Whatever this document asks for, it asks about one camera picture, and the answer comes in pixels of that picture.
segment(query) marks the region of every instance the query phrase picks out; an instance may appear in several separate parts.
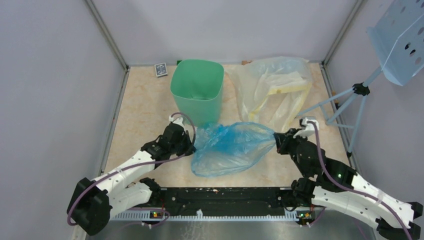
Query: gray wall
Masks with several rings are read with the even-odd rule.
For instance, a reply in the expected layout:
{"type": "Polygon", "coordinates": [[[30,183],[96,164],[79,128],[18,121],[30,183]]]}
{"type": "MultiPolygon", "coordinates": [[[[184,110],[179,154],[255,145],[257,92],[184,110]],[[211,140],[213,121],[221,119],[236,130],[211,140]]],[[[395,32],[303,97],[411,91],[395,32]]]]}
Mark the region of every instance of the gray wall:
{"type": "MultiPolygon", "coordinates": [[[[337,92],[364,81],[379,66],[366,28],[375,26],[390,3],[369,0],[354,21],[328,66],[337,92]]],[[[370,90],[353,149],[359,167],[386,193],[424,204],[424,71],[403,87],[380,74],[370,90]]],[[[355,121],[359,102],[356,100],[342,115],[350,124],[355,121]]],[[[416,223],[424,228],[424,217],[416,223]]]]}
{"type": "Polygon", "coordinates": [[[272,56],[322,61],[355,0],[95,0],[130,65],[272,56]]]}
{"type": "Polygon", "coordinates": [[[0,239],[64,240],[124,71],[82,0],[0,3],[0,239]]]}

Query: perforated metal plate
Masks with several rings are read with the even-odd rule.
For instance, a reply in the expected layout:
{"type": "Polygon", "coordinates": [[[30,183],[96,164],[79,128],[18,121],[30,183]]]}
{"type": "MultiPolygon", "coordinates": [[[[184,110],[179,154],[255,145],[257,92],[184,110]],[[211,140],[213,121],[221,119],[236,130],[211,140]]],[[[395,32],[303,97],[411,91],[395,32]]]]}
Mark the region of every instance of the perforated metal plate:
{"type": "Polygon", "coordinates": [[[395,0],[367,33],[390,82],[404,86],[424,67],[424,0],[395,0]]]}

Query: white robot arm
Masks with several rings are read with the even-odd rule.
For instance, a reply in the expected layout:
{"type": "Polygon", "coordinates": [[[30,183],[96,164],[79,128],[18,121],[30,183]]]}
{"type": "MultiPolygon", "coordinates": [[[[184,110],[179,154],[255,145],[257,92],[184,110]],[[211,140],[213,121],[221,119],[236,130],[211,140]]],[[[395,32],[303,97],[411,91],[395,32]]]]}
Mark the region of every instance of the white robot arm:
{"type": "Polygon", "coordinates": [[[274,134],[278,153],[290,155],[303,175],[291,186],[296,198],[305,205],[327,207],[356,218],[389,240],[408,239],[402,222],[412,239],[419,239],[421,228],[413,220],[422,215],[423,206],[420,203],[402,202],[387,195],[353,168],[325,157],[325,151],[321,149],[325,169],[346,190],[330,181],[320,164],[317,145],[307,139],[315,133],[312,123],[318,129],[318,122],[306,117],[300,120],[302,129],[292,128],[286,133],[274,134]]]}
{"type": "Polygon", "coordinates": [[[133,181],[162,163],[191,155],[194,151],[183,118],[177,118],[162,135],[143,145],[120,166],[93,180],[80,180],[67,213],[89,235],[95,235],[116,214],[149,201],[152,195],[150,187],[142,182],[129,186],[133,181]]]}

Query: green bucket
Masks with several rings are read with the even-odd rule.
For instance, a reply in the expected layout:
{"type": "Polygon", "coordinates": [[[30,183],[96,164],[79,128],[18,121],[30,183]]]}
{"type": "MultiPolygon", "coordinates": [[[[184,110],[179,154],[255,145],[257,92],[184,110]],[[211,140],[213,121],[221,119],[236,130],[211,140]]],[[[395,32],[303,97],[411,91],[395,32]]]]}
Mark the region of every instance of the green bucket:
{"type": "Polygon", "coordinates": [[[194,125],[217,123],[223,103],[224,68],[213,61],[187,59],[178,64],[171,93],[180,112],[194,125]]]}

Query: floor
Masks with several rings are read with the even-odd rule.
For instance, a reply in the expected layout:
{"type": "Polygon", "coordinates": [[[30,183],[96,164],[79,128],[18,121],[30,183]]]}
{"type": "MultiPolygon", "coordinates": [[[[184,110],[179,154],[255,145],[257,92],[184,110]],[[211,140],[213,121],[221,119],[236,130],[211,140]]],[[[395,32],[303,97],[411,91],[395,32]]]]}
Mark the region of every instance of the floor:
{"type": "MultiPolygon", "coordinates": [[[[313,86],[303,109],[328,98],[318,63],[309,65],[313,86]]],[[[176,66],[168,66],[168,76],[156,78],[153,66],[132,67],[129,73],[119,117],[116,123],[105,171],[119,166],[146,142],[153,141],[163,133],[169,124],[170,114],[178,108],[170,92],[170,82],[176,66]]],[[[230,125],[240,122],[237,111],[236,93],[227,75],[224,78],[223,104],[219,122],[230,125]]],[[[325,106],[327,114],[333,112],[331,106],[325,106]]],[[[321,147],[329,158],[349,164],[339,129],[325,124],[319,108],[310,111],[320,123],[321,147]]],[[[298,128],[298,121],[291,127],[298,128]]],[[[169,162],[143,175],[156,180],[162,187],[287,187],[293,180],[301,177],[289,156],[279,155],[273,148],[258,164],[250,169],[214,178],[195,176],[190,168],[192,156],[169,162]]]]}

